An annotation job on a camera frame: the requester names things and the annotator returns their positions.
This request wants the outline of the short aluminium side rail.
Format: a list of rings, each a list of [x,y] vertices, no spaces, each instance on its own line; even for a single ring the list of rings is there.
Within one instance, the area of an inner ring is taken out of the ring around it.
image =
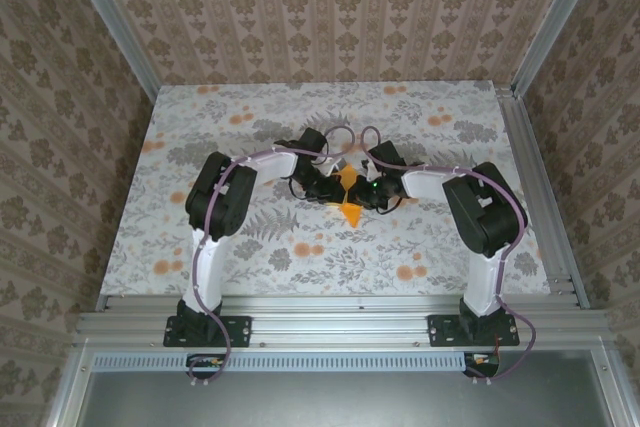
[[[541,260],[552,293],[570,295],[588,309],[588,300],[559,208],[522,98],[504,85],[496,87],[506,133],[521,179]]]

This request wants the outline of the grey metal tray panel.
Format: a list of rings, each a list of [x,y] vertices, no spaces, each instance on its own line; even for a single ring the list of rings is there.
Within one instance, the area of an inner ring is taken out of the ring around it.
[[[455,372],[63,374],[46,427],[640,427],[615,351],[539,351],[498,380]]]

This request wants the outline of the aluminium frame post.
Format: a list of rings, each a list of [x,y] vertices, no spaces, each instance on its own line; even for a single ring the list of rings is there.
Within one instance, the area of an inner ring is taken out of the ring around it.
[[[511,91],[516,98],[523,97],[531,86],[551,48],[579,0],[553,0],[536,32],[516,74]]]
[[[91,0],[101,16],[120,52],[151,102],[155,103],[162,82],[144,52],[143,44],[137,39],[116,0]]]

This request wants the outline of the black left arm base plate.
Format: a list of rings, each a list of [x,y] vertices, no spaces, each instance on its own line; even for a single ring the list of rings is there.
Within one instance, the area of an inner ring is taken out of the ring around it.
[[[252,318],[249,316],[221,316],[232,347],[248,347],[252,334]],[[221,327],[209,316],[186,319],[171,316],[167,319],[164,347],[225,347],[226,340]]]

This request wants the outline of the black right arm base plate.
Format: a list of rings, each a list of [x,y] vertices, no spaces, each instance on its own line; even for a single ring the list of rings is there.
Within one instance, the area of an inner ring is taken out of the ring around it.
[[[478,318],[473,315],[430,315],[427,324],[432,347],[511,347],[520,344],[515,318],[503,312]]]

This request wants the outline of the orange cloth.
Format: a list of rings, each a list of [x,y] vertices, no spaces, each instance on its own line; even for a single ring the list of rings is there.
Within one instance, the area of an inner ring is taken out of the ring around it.
[[[340,182],[345,186],[348,187],[349,190],[347,192],[347,194],[349,194],[350,192],[350,187],[357,181],[358,178],[358,172],[356,171],[356,169],[348,163],[348,165],[342,169],[340,172],[338,173],[334,173],[331,176],[338,176],[340,178]],[[356,205],[354,203],[352,203],[351,201],[349,201],[348,203],[343,203],[343,204],[336,204],[333,201],[329,202],[328,205],[330,207],[335,207],[337,208],[345,217],[346,221],[348,222],[348,224],[352,227],[352,228],[357,228],[360,218],[361,218],[361,214],[362,214],[362,207],[359,205]]]

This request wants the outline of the long aluminium frame rail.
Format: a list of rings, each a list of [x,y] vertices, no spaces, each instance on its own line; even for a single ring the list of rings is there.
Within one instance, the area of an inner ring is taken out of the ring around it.
[[[570,295],[515,295],[522,343],[535,349],[588,350],[610,344],[613,335],[600,310],[582,309]],[[73,346],[104,350],[162,347],[174,296],[111,296],[102,311],[81,315]],[[456,295],[435,296],[229,296],[225,315],[252,318],[253,351],[425,351],[427,317],[455,314]]]

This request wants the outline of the floral patterned table cover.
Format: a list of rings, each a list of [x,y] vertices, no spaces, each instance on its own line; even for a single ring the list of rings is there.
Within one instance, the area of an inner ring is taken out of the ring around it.
[[[328,135],[359,167],[377,139],[410,163],[493,162],[521,182],[489,81],[165,86],[157,97],[101,291],[173,295],[188,286],[186,197],[207,156],[243,156],[306,128]],[[284,180],[258,186],[231,239],[227,295],[459,294],[468,250],[448,207],[407,200],[352,226],[333,206],[305,202]]]

